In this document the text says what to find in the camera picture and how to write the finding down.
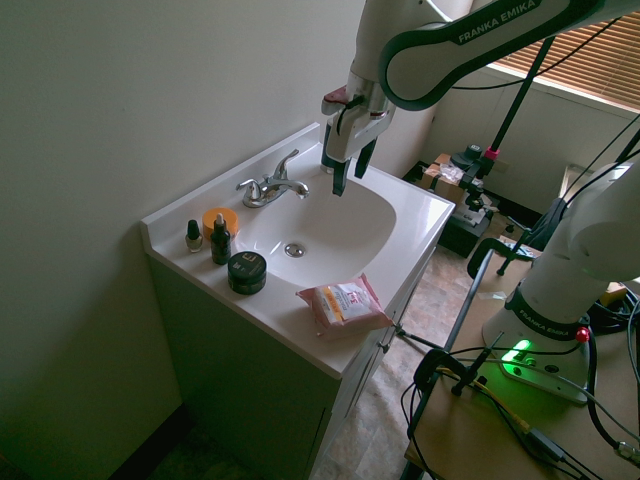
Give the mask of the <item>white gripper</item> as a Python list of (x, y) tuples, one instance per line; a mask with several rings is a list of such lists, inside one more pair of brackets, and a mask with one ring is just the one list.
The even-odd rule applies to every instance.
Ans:
[(360, 151), (354, 175), (362, 179), (369, 166), (377, 138), (391, 124), (391, 108), (372, 113), (366, 107), (347, 109), (342, 105), (323, 105), (328, 115), (321, 164), (333, 168), (332, 193), (342, 196), (347, 183), (350, 158)]

